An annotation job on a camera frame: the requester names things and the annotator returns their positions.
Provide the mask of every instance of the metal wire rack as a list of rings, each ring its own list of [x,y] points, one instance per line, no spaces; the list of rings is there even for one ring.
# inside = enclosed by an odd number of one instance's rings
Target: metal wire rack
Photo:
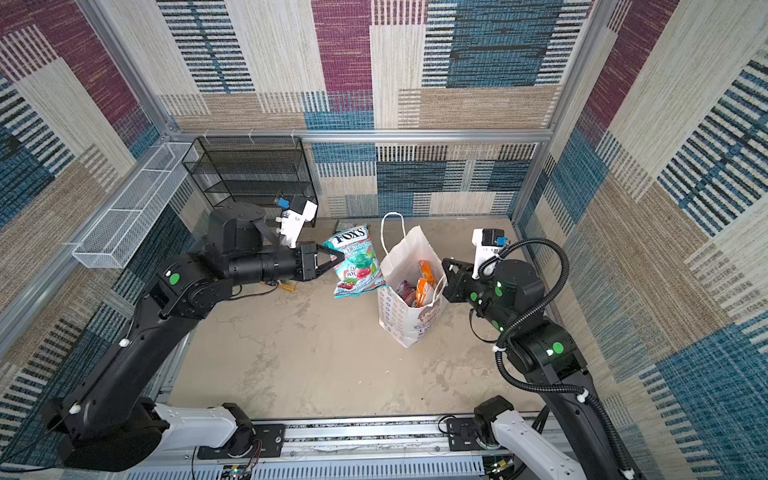
[[[301,139],[295,137],[198,137],[182,161],[213,208],[231,202],[263,207],[267,219],[282,210],[275,198],[302,195],[317,203],[317,192]]]
[[[196,155],[188,143],[167,142],[159,147],[72,256],[87,268],[125,268],[187,176],[181,158]]]

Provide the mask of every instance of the black cable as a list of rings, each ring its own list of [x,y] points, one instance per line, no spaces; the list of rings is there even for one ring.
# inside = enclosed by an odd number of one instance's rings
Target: black cable
[[[240,300],[241,298],[248,298],[249,296],[262,296],[262,295],[267,295],[268,293],[272,293],[272,292],[274,292],[275,290],[277,290],[277,287],[279,287],[279,286],[280,286],[280,285],[279,285],[279,284],[277,284],[277,285],[275,285],[275,287],[274,287],[274,288],[272,288],[272,290],[267,290],[266,292],[262,292],[262,293],[249,293],[248,295],[231,296],[230,298],[224,299],[224,301],[225,301],[225,302],[234,302],[235,300]]]
[[[190,460],[190,469],[192,470],[192,480],[197,480],[194,477],[194,456],[196,453],[197,453],[197,447],[195,447],[194,450],[192,451],[192,457],[191,457],[192,459]]]
[[[492,276],[485,275],[485,268],[487,266],[490,266],[496,262],[498,262],[501,259],[504,259],[509,255],[510,252],[513,250],[516,250],[520,247],[523,247],[524,245],[529,245],[531,243],[539,243],[541,245],[546,245],[547,247],[550,247],[554,252],[558,255],[560,258],[560,276],[558,278],[558,281],[555,282],[554,286],[549,290],[549,292],[536,302],[531,308],[525,311],[522,315],[520,315],[516,321],[511,324],[507,329],[505,329],[504,332],[502,332],[501,335],[498,336],[498,339],[496,340],[496,347],[499,349],[495,352],[494,357],[496,360],[496,367],[498,368],[499,373],[501,373],[504,380],[507,381],[510,385],[519,388],[520,390],[525,390],[526,392],[533,392],[533,393],[572,393],[575,395],[580,395],[584,393],[585,389],[580,386],[576,385],[568,385],[565,383],[562,383],[560,385],[533,385],[531,383],[521,382],[520,380],[517,380],[515,377],[513,377],[508,371],[507,368],[504,366],[504,357],[502,355],[502,352],[506,350],[506,343],[509,339],[509,336],[511,335],[512,331],[514,331],[515,327],[523,323],[525,320],[531,318],[533,315],[535,315],[539,310],[543,309],[545,306],[547,306],[559,293],[560,290],[563,289],[565,286],[565,281],[568,279],[568,274],[571,272],[571,264],[568,262],[568,256],[565,254],[565,250],[562,249],[559,245],[557,245],[552,240],[546,239],[546,238],[529,238],[527,240],[521,240],[519,242],[513,243],[511,245],[508,245],[506,247],[503,247],[498,252],[497,257],[491,257],[480,264],[480,267],[478,268],[478,274],[480,275],[480,278],[484,280],[490,280]],[[605,407],[603,407],[602,402],[600,399],[595,395],[587,395],[587,398],[584,400],[584,403],[589,405],[595,412],[595,415],[598,416],[598,419],[600,420],[600,424],[603,427],[603,430],[605,432],[605,435],[608,438],[608,443],[611,445],[611,450],[614,453],[614,457],[616,458],[616,461],[619,464],[619,468],[622,470],[629,470],[629,463],[627,462],[627,455],[624,451],[623,445],[621,443],[621,438],[619,437],[618,432],[616,431],[616,428],[614,427],[613,422],[611,422],[611,418],[608,416],[608,413],[605,411]]]
[[[259,448],[256,448],[256,442],[259,442]],[[250,468],[250,463],[253,461],[253,459],[256,459],[256,463],[253,464],[253,468],[256,468],[256,465],[259,465],[259,459],[261,458],[261,449],[264,447],[263,442],[261,439],[255,439],[253,442],[251,442],[250,447],[253,449],[253,453],[250,456],[250,459],[248,460],[248,463],[245,465],[246,471],[248,468]]]
[[[450,415],[450,414],[448,414],[448,415],[444,415],[444,416],[440,417],[440,420],[438,420],[438,421],[437,421],[437,429],[440,431],[440,433],[442,433],[443,435],[447,435],[447,436],[451,436],[451,435],[454,435],[454,434],[452,434],[451,432],[443,432],[443,431],[442,431],[442,429],[440,428],[440,423],[441,423],[443,420],[446,420],[446,419],[455,419],[455,418],[457,418],[457,417],[456,417],[456,415]],[[447,424],[447,423],[445,424],[445,429],[446,429],[446,430],[448,429],[448,424]]]
[[[10,460],[11,458],[18,457],[19,454],[21,454],[22,452],[26,452],[27,450],[31,449],[32,447],[34,447],[35,445],[40,443],[43,439],[45,439],[45,437],[47,437],[48,435],[52,434],[53,431],[56,430],[56,428],[59,425],[61,425],[64,422],[64,420],[67,419],[67,417],[69,417],[69,415],[64,416],[61,420],[56,422],[55,425],[53,425],[50,429],[48,429],[44,434],[42,434],[39,437],[37,437],[36,440],[33,440],[32,442],[30,442],[29,445],[25,446],[23,449],[18,450],[17,452],[13,452],[13,454],[10,455],[7,458],[4,455],[2,457],[0,457],[0,461],[1,461],[0,465],[2,465],[3,463],[8,463],[8,460]],[[29,470],[0,467],[0,472],[5,472],[5,473],[41,472],[43,470],[48,470],[50,468],[55,468],[55,467],[30,468]]]
[[[549,418],[549,407],[545,405],[536,416],[536,420],[533,421],[533,429],[536,432],[542,433],[544,425],[547,423],[547,418]]]
[[[474,334],[476,337],[478,337],[478,340],[480,340],[481,342],[485,342],[485,343],[496,343],[496,340],[486,340],[486,339],[480,338],[480,335],[478,335],[478,334],[475,332],[475,327],[474,327],[474,326],[472,326],[472,317],[473,317],[473,314],[474,314],[474,313],[475,313],[475,309],[473,309],[473,308],[469,309],[469,329],[472,331],[472,333],[473,333],[473,334]]]

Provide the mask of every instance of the white paper bag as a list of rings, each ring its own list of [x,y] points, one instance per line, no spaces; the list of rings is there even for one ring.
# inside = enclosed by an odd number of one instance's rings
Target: white paper bag
[[[391,251],[387,250],[384,244],[384,220],[389,215],[400,217],[403,235],[403,239]],[[445,289],[445,274],[442,272],[442,263],[429,245],[422,228],[413,227],[406,235],[406,223],[402,215],[397,212],[389,212],[382,218],[381,241],[386,252],[386,257],[381,261],[381,267],[387,284],[378,290],[379,325],[391,333],[402,346],[408,348],[422,338],[432,321],[445,309],[448,303],[442,295]],[[414,308],[406,305],[395,289],[403,280],[408,280],[408,283],[416,286],[421,278],[419,260],[429,260],[432,274],[440,280],[435,285],[432,302],[420,308]]]

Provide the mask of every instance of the orange snack package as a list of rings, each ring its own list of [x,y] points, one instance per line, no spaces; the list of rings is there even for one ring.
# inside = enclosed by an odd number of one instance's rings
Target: orange snack package
[[[434,288],[435,276],[432,275],[432,267],[429,265],[429,260],[419,260],[419,268],[422,271],[422,278]]]
[[[432,298],[435,295],[435,289],[429,284],[426,278],[420,278],[419,284],[416,286],[416,300],[413,301],[413,306],[420,308],[424,305],[432,302]]]

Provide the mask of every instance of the cable clip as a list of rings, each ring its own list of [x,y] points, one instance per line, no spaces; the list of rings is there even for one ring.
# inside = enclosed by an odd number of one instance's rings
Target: cable clip
[[[582,393],[576,395],[576,400],[578,400],[579,403],[584,403],[587,401],[588,396],[589,396],[589,390],[584,389]]]

